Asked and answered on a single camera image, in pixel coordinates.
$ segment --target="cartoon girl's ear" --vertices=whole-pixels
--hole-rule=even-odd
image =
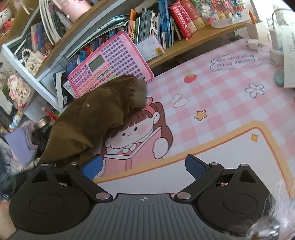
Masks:
[[[110,147],[111,146],[111,138],[110,137],[106,140],[105,145],[106,145],[106,147]]]
[[[153,114],[153,123],[154,123],[154,125],[159,121],[159,119],[160,119],[160,113],[159,112],[155,112]]]

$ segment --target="pink cup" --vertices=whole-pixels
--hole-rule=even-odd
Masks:
[[[91,8],[86,0],[53,0],[53,2],[65,15],[70,16],[73,23]]]

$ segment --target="pink learning tablet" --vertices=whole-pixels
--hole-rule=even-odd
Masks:
[[[146,82],[154,74],[125,31],[120,31],[90,54],[68,80],[77,97],[115,77],[132,74]]]

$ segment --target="strawberry illustration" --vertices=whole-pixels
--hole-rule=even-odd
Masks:
[[[197,78],[197,75],[195,75],[194,73],[190,73],[190,74],[186,75],[186,77],[184,78],[184,82],[190,83],[190,82],[194,81],[196,78]]]

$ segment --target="brown cloth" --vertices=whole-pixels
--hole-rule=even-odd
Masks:
[[[90,150],[124,125],[135,108],[144,108],[145,97],[145,81],[125,75],[76,99],[53,125],[39,163],[60,160],[62,167],[88,160]]]

